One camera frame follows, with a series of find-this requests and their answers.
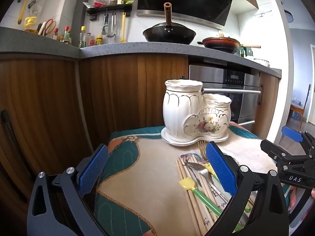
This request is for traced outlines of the yellow lid oil bottle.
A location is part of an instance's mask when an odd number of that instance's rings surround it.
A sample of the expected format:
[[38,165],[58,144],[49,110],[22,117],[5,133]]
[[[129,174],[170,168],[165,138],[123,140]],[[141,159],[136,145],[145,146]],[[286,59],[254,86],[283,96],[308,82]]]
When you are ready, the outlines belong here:
[[79,48],[80,49],[86,47],[85,37],[86,37],[86,26],[82,26],[81,32],[80,32],[80,39],[79,39]]

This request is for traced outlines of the yellow green plastic fork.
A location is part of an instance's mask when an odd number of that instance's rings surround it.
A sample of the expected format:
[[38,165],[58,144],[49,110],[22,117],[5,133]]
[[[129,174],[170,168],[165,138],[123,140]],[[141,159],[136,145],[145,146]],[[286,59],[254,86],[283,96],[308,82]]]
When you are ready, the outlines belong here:
[[190,178],[184,178],[179,181],[180,186],[185,190],[191,190],[204,204],[213,211],[218,217],[222,214],[222,210],[218,208],[203,192],[201,192],[196,186],[195,181]]

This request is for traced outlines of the grey speckled countertop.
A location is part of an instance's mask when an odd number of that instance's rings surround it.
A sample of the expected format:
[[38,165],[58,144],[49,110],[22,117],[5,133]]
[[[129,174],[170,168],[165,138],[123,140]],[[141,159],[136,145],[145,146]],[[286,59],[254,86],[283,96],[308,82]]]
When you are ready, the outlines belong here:
[[233,54],[204,47],[175,43],[131,42],[103,44],[80,49],[40,35],[1,27],[1,56],[5,54],[8,56],[32,54],[61,59],[87,59],[105,55],[136,53],[179,54],[215,59],[249,67],[281,78],[280,69],[268,68]]

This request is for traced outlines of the red cap sauce bottle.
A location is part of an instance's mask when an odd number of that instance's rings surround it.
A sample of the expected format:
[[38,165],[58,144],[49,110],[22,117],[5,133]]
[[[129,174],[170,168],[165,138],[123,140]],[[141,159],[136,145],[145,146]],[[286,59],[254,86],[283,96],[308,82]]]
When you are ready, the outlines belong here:
[[63,38],[63,42],[64,43],[69,43],[69,35],[68,35],[68,32],[69,32],[69,27],[66,26],[65,27],[65,32],[64,32],[64,38]]

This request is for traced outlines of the yellow mustard bottle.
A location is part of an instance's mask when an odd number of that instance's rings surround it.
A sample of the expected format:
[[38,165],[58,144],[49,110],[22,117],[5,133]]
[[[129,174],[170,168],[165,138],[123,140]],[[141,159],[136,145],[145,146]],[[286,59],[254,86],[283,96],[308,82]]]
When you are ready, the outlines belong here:
[[97,35],[96,40],[95,40],[96,45],[102,45],[103,44],[103,36],[102,35]]

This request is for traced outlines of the black wall shelf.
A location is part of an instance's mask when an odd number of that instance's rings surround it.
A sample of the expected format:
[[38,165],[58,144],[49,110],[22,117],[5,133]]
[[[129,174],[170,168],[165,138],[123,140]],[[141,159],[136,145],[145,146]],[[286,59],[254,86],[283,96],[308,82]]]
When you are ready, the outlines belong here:
[[101,7],[94,7],[86,10],[86,14],[90,21],[96,21],[100,14],[108,14],[110,11],[125,12],[126,16],[129,17],[132,11],[132,4],[117,4],[107,5]]

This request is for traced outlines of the yellow plastic spoon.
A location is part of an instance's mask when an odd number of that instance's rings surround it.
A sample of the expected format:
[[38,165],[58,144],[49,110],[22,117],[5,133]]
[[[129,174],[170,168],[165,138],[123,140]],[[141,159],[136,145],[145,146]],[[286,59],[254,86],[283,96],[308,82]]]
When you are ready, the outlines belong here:
[[203,164],[203,166],[208,170],[208,172],[219,182],[219,179],[214,171],[214,169],[212,168],[210,163],[205,163]]

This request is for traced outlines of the white ceramic utensil holder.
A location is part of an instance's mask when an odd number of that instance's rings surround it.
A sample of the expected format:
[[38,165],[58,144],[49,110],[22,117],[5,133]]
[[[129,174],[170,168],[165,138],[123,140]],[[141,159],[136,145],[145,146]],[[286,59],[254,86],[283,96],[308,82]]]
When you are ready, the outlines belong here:
[[229,97],[203,93],[203,83],[196,80],[173,79],[164,84],[163,140],[185,147],[201,140],[223,142],[228,139],[232,103]]

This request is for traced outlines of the yellow hanging spatula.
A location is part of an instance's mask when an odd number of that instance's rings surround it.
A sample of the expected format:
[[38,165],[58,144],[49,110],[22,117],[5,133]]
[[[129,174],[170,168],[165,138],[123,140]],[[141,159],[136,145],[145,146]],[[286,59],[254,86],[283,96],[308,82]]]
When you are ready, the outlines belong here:
[[120,39],[120,43],[126,43],[126,39],[125,39],[125,18],[126,18],[126,13],[123,12],[122,14],[122,25],[121,25],[121,39]]

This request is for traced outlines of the silver metal fork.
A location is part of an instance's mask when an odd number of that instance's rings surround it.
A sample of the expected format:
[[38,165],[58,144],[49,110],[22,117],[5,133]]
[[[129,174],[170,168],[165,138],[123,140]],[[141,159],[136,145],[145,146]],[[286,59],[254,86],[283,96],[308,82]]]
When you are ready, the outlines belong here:
[[223,193],[221,193],[221,191],[213,184],[213,182],[210,180],[210,177],[209,177],[209,172],[208,172],[208,169],[201,165],[201,164],[197,164],[195,162],[187,162],[186,165],[189,167],[189,168],[193,168],[195,169],[200,175],[202,175],[206,181],[209,183],[209,185],[217,192],[217,194],[221,197],[221,199],[223,201],[225,201],[226,204],[229,203],[229,199],[223,195]]

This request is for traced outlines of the gold metal fork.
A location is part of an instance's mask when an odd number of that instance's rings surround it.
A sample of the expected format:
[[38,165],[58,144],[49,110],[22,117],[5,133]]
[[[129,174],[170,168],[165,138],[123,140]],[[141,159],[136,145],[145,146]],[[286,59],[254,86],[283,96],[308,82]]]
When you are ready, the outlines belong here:
[[203,158],[203,160],[207,161],[207,156],[206,156],[206,147],[207,147],[207,142],[205,140],[199,140],[197,142],[198,147],[199,147],[199,151],[201,154],[201,157]]

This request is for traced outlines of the red orange pan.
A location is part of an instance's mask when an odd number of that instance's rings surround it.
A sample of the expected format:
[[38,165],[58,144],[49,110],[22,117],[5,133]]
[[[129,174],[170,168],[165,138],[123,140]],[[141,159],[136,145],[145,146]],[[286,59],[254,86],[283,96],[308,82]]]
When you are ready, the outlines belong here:
[[250,47],[260,49],[260,45],[244,45],[234,38],[229,37],[208,37],[197,44],[203,45],[205,48],[223,51],[230,54],[235,54],[240,47]]

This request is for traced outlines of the printed quilted cushion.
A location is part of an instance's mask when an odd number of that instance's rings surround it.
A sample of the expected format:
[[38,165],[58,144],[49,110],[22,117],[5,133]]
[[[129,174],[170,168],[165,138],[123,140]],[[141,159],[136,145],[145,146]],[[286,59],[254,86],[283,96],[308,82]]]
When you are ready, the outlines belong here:
[[175,147],[163,140],[161,127],[148,127],[112,134],[109,152],[95,201],[96,219],[109,235],[197,235],[176,166],[192,153],[203,163],[197,143]]

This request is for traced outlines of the wooden cabinet doors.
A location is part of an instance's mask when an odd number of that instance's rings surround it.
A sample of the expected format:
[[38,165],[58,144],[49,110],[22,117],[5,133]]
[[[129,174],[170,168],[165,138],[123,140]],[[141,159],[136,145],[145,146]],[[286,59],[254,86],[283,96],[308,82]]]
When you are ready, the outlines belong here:
[[39,171],[64,171],[113,132],[162,125],[164,82],[187,76],[175,54],[1,60],[1,182],[27,202]]

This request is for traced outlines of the stainless built-in oven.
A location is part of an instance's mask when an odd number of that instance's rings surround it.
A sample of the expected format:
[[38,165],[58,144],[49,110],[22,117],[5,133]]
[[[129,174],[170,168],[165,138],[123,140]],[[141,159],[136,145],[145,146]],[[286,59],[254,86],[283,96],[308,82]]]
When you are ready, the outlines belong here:
[[229,97],[231,120],[251,131],[260,91],[260,77],[229,69],[189,66],[189,79],[203,83],[203,91]]

